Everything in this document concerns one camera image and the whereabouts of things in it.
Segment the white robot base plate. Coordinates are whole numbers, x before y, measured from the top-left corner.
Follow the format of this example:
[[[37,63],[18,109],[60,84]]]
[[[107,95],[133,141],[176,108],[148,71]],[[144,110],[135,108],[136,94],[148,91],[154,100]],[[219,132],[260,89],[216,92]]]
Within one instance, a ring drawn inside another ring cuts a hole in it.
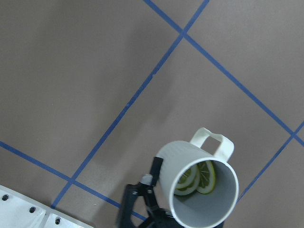
[[[90,225],[52,209],[36,200],[0,187],[2,228],[89,228]]]

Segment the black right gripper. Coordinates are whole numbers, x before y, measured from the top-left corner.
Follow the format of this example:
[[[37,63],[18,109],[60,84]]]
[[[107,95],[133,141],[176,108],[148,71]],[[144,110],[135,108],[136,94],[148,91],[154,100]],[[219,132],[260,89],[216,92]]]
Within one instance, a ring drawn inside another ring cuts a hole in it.
[[[182,226],[174,219],[166,209],[160,208],[154,193],[163,159],[154,157],[150,173],[143,175],[140,183],[128,184],[125,187],[121,207],[118,212],[115,226],[117,228],[181,228]],[[131,220],[135,202],[143,197],[148,218],[141,224],[135,225]]]

